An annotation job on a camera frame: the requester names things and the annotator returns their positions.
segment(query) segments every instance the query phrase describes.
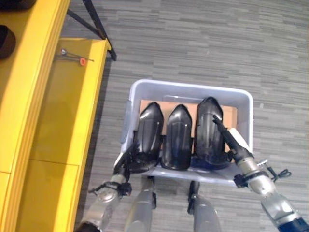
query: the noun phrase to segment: gray carpet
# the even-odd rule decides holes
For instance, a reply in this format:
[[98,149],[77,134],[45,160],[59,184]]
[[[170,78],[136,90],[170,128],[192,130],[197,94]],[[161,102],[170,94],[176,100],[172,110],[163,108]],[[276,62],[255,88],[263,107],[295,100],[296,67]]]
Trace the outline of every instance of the gray carpet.
[[[130,86],[139,79],[234,87],[254,99],[253,150],[275,170],[293,175],[278,190],[306,220],[308,214],[307,0],[93,0],[118,55],[108,59],[101,87],[77,223],[95,196],[87,189],[109,180],[120,151]],[[71,9],[91,22],[80,0]],[[95,38],[67,18],[62,36]],[[130,180],[107,229],[121,232],[140,175]],[[189,182],[158,179],[152,232],[193,231],[186,213]],[[277,231],[248,189],[202,184],[224,232]]]

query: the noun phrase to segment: black object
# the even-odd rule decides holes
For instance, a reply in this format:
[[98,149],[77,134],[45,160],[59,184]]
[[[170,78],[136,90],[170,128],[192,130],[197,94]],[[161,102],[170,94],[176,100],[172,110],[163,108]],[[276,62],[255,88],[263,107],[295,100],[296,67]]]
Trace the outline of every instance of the black object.
[[168,118],[161,165],[167,169],[186,170],[191,162],[192,119],[187,108],[180,104]]
[[89,190],[88,193],[93,193],[97,196],[97,192],[102,188],[109,188],[109,189],[116,190],[119,196],[130,196],[132,192],[132,186],[128,182],[119,184],[118,182],[107,181],[104,184],[99,185],[98,187]]
[[0,10],[24,10],[34,5],[36,0],[0,0]]
[[0,25],[0,59],[7,58],[14,51],[16,38],[5,25]]
[[108,42],[110,43],[111,49],[108,51],[112,57],[112,59],[114,61],[117,60],[117,55],[116,52],[114,50],[114,48],[112,47],[112,43],[109,40],[107,33],[102,25],[102,22],[98,16],[98,13],[92,3],[91,0],[83,0],[83,3],[95,25],[96,28],[94,28],[93,26],[91,26],[89,23],[87,23],[85,20],[83,20],[81,17],[79,17],[76,13],[74,13],[72,10],[68,9],[67,14],[69,16],[71,16],[72,18],[74,18],[77,22],[79,22],[80,24],[82,24],[83,26],[85,26],[87,29],[89,29],[90,31],[92,31],[93,33],[95,33],[97,36],[99,36],[101,39],[105,40],[107,39]]
[[141,113],[133,142],[137,147],[128,164],[131,173],[143,173],[157,165],[162,144],[163,123],[164,117],[156,102],[150,103]]
[[75,232],[101,232],[95,225],[84,222],[82,223]]
[[224,127],[223,123],[221,120],[214,115],[213,116],[213,121],[217,124],[218,130],[223,136],[225,142],[227,145],[230,147],[231,152],[230,154],[233,156],[236,164],[241,161],[244,158],[247,157],[253,157],[253,155],[244,147],[242,147],[236,139],[232,136],[232,134]]
[[267,165],[267,170],[273,175],[272,177],[272,180],[273,182],[276,182],[278,179],[281,179],[281,178],[287,178],[289,176],[292,175],[292,173],[288,170],[288,169],[284,169],[283,171],[281,171],[280,173],[276,173],[272,167],[269,167]]
[[191,181],[190,183],[190,187],[189,187],[189,194],[188,194],[188,209],[187,212],[188,214],[193,214],[194,213],[194,201],[196,199],[196,197],[192,197],[195,194],[198,194],[198,190],[199,190],[199,182],[197,181]]
[[194,153],[205,161],[205,168],[223,169],[229,165],[224,152],[224,141],[218,126],[213,122],[213,115],[221,121],[223,111],[213,97],[205,98],[197,107],[197,123],[194,137]]
[[280,232],[309,232],[309,226],[301,217],[279,226],[278,230]]
[[126,178],[126,181],[130,178],[130,171],[128,164],[131,162],[132,157],[135,156],[138,145],[132,143],[131,146],[120,157],[119,161],[114,167],[113,174],[121,174]]
[[265,175],[265,176],[268,177],[267,172],[264,172],[264,171],[259,171],[257,173],[253,173],[252,175],[249,175],[249,176],[246,176],[246,177],[244,177],[241,174],[237,174],[236,176],[234,176],[234,182],[235,182],[237,188],[248,187],[248,180],[253,179],[253,178],[260,176],[260,175]]

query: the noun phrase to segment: black metal stand leg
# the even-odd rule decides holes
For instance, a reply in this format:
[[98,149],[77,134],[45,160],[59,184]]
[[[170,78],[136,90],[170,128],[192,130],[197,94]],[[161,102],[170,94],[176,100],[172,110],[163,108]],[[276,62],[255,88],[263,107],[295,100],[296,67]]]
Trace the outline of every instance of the black metal stand leg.
[[108,36],[107,36],[107,34],[106,34],[105,30],[104,30],[104,27],[103,27],[103,25],[102,25],[102,23],[100,21],[100,18],[98,17],[97,11],[96,11],[95,7],[92,4],[92,1],[91,0],[83,0],[83,3],[85,5],[85,7],[86,7],[86,9],[87,9],[87,11],[88,11],[92,21],[93,21],[93,23],[95,24],[95,26],[97,28],[100,37],[101,38],[106,38],[109,41],[109,43],[111,45],[111,50],[109,51],[109,53],[110,53],[112,59],[113,60],[117,60],[117,55],[115,53],[115,50],[112,47],[112,44],[111,44],[110,40],[108,39]]
[[73,11],[71,11],[70,9],[68,9],[67,14],[69,16],[71,16],[72,18],[74,18],[77,22],[79,22],[80,24],[82,24],[83,26],[85,26],[88,30],[92,31],[93,33],[95,33],[98,37],[101,37],[98,30],[95,29],[93,26],[91,26],[89,23],[87,23],[85,20],[83,20],[82,18],[80,18],[76,13],[74,13]]

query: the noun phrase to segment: metal tool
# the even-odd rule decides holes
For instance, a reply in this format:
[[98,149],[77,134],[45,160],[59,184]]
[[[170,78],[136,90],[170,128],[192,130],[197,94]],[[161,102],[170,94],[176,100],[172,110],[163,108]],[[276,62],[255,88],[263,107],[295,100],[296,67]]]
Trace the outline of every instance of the metal tool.
[[74,54],[74,53],[70,53],[65,48],[61,49],[61,54],[60,55],[55,55],[55,59],[57,59],[57,60],[77,61],[82,66],[86,65],[87,60],[94,62],[93,59],[89,59],[89,58],[82,57],[82,56]]
[[89,58],[87,58],[87,57],[82,57],[82,56],[80,56],[80,55],[77,55],[77,54],[74,54],[74,53],[70,53],[70,52],[68,52],[65,48],[62,48],[62,49],[61,49],[61,55],[62,55],[62,56],[65,56],[65,57],[70,57],[70,58],[84,58],[84,59],[86,59],[86,60],[89,60],[89,61],[94,62],[93,59],[89,59]]

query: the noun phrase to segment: cable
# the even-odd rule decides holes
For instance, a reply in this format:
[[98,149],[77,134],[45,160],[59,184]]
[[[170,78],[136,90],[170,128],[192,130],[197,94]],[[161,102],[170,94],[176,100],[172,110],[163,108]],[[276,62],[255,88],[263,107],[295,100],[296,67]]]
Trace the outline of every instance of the cable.
[[278,174],[272,169],[272,167],[267,167],[267,169],[273,175],[273,178],[272,178],[273,182],[276,182],[278,179],[287,178],[292,175],[292,173],[288,169],[284,169]]

